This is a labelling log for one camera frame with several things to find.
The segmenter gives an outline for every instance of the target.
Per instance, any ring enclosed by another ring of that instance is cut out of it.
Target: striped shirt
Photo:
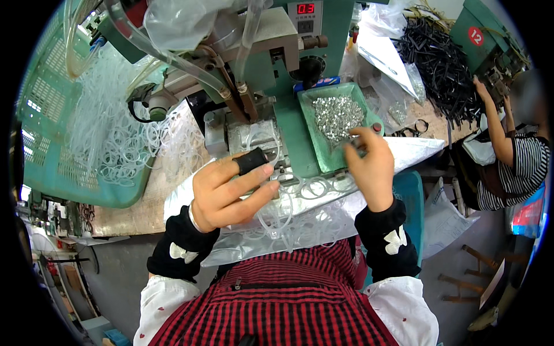
[[[477,201],[481,210],[498,210],[521,203],[531,197],[545,180],[550,160],[548,140],[532,135],[517,133],[512,137],[512,168],[500,160],[494,163],[507,198],[493,194],[482,180],[479,181]]]

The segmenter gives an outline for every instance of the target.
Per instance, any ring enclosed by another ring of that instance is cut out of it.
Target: digital display
[[[300,4],[296,5],[296,12],[298,14],[313,13],[315,11],[314,4]]]

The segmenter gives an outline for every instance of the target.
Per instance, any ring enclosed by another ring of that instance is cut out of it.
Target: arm
[[[417,265],[415,246],[402,223],[406,207],[392,195],[394,157],[387,142],[368,128],[355,128],[367,154],[360,158],[351,145],[344,147],[348,168],[362,192],[367,207],[357,216],[356,229],[367,249],[367,264],[372,268],[373,281],[388,277],[415,276]]]
[[[473,78],[473,84],[477,89],[477,93],[485,103],[485,112],[487,124],[489,126],[490,141],[493,144],[493,149],[496,157],[509,167],[514,166],[514,151],[512,148],[512,138],[506,138],[506,133],[500,123],[500,118],[496,112],[496,106],[492,97],[490,97],[485,85],[477,79]]]
[[[367,155],[361,159],[345,146],[348,167],[366,202],[354,225],[367,249],[374,283],[369,285],[370,309],[399,345],[435,346],[439,323],[423,299],[416,248],[404,232],[406,207],[392,195],[394,157],[387,142],[366,128],[355,128]]]
[[[421,271],[416,247],[402,226],[405,219],[406,207],[397,199],[380,213],[373,213],[366,207],[356,215],[354,225],[367,249],[366,261],[372,269],[374,282],[389,277],[416,276]]]
[[[512,106],[510,105],[510,97],[504,96],[504,111],[506,112],[506,133],[516,131],[514,124],[514,116],[512,114]]]
[[[268,164],[231,180],[239,173],[234,157],[215,161],[193,178],[194,200],[179,215],[166,221],[166,232],[148,258],[148,284],[141,292],[140,325],[134,345],[146,345],[165,320],[183,303],[200,295],[194,276],[212,251],[219,228],[249,221],[274,196],[279,182],[258,188],[250,197],[240,196],[260,186],[273,172]]]

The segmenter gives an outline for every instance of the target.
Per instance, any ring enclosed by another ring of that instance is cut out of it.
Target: white bag
[[[470,228],[480,216],[465,218],[444,193],[441,177],[425,201],[425,232],[422,258],[427,259]]]

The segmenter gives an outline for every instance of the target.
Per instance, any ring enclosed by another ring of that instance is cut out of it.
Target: white sleeve
[[[420,279],[390,277],[367,286],[364,293],[400,346],[436,346],[439,323],[423,299]]]
[[[140,324],[133,345],[148,345],[179,306],[199,295],[200,290],[191,282],[152,276],[140,294]]]

